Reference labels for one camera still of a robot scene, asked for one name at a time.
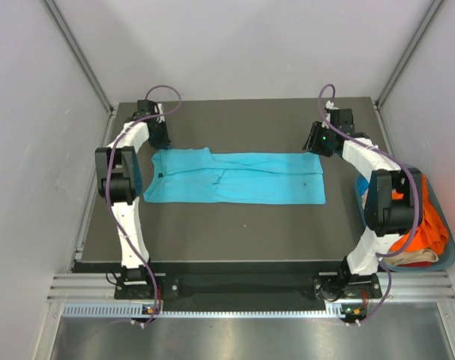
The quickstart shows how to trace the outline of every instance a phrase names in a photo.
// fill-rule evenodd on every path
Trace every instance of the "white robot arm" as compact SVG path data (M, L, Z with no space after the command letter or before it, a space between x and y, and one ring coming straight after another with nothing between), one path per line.
M159 114L151 121L133 123L141 117ZM112 145L119 138L115 151L114 168L112 170L110 197L112 199L112 212L127 233L134 249L148 262L149 252L144 244L142 228L139 220L139 197L142 196L142 178L136 154L140 147L147 141L156 149L170 146L162 104L149 100L140 100L133 118L124 124L121 133L105 148L98 148L95 152L97 188L99 194L105 197L107 164L112 150ZM126 284L146 284L148 275L141 259L134 253L133 248L127 243L126 236L118 229L121 242L122 261L124 274L121 274Z
M362 146L354 141L344 139L330 129L324 122L314 122L309 139L304 149L314 154L330 157L338 154L342 159L352 164L355 169L369 182L364 220L367 224L357 247L342 261L337 276L318 279L317 293L324 298L322 291L339 298L341 294L349 293L358 296L367 291L370 297L379 297L378 271L379 254L388 254L392 245L400 240L412 228L414 220L414 201L412 189L406 174L400 166L385 156L371 151L376 146L367 135L355 133L351 109L337 109L328 101L325 109L328 111L327 121L331 126L355 138ZM421 172L411 168L409 172L416 187L421 188ZM392 199L392 191L402 194L402 199ZM421 193L419 194L420 209L422 209Z

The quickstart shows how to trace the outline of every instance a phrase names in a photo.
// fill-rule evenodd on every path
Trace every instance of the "orange cloth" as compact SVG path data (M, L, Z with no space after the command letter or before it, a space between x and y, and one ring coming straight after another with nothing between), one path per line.
M419 251L429 248L437 255L441 255L449 239L449 232L436 209L429 201L429 191L427 190L427 178L425 175L422 175L422 197L424 202L424 217L412 243L406 251ZM402 194L393 192L392 199L402 199ZM409 234L403 236L398 242L392 245L391 251L399 250L406 243L408 237Z

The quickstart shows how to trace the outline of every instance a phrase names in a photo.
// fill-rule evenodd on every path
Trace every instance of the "blue tray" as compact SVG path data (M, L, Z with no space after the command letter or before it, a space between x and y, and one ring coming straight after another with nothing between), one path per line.
M405 267L405 266L393 266L393 265L389 265L388 263L384 262L384 264L393 272L437 272L437 271L445 270L446 268L451 266L455 261L455 242L454 242L454 239L452 238L452 232L449 229L447 221L445 220L445 216L439 205L437 196L434 193L434 191L428 181L427 181L427 187L429 188L429 201L432 203L434 208L436 208L437 212L439 213L440 217L442 218L442 221L444 221L445 226L449 230L449 241L445 245L444 253L439 256L439 261L426 268L410 268L410 267ZM355 190L355 196L357 197L357 204L359 205L359 210L361 212L362 221L364 222L364 226L366 226L366 224L365 224L365 219L364 219L364 209L362 208L362 199L361 199L360 191L362 190L362 193L364 193L365 192L364 190L366 190L367 188L368 188L367 180L362 175L358 176L354 181L354 190Z

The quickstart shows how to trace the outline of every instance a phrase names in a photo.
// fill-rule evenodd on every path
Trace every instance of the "black table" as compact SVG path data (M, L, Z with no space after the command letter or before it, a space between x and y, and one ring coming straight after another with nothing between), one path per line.
M164 104L166 110L174 105ZM340 98L336 105L352 108L356 130L386 148L371 99ZM135 109L135 103L119 105L114 135ZM300 152L311 124L319 119L316 99L186 101L166 118L174 147L209 147L212 153ZM152 179L154 152L145 144L138 154L144 188ZM142 233L151 259L342 259L364 231L353 191L357 172L337 156L322 158L322 167L325 205L148 204L141 199ZM82 261L120 259L117 231L97 195Z

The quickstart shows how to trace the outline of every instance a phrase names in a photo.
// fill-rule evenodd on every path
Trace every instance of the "beige cloth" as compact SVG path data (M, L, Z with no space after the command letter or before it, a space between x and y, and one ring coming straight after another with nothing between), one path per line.
M423 249L417 251L404 251L397 256L394 257L386 257L384 261L389 263L393 266L399 265L407 265L412 263L421 263L421 262L429 262L429 263L437 263L439 261L439 255L433 252L430 249Z

